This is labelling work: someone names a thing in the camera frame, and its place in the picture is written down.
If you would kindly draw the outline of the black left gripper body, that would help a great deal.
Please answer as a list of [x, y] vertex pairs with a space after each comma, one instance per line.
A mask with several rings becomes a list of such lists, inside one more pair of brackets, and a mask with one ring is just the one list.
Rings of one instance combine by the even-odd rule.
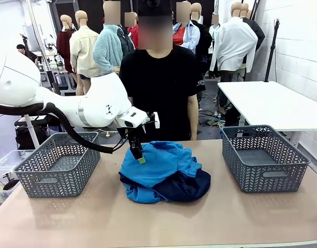
[[136, 128], [125, 128], [125, 134], [128, 138], [128, 142], [131, 150], [142, 150], [141, 141], [144, 138], [144, 129], [143, 126], [138, 126]]

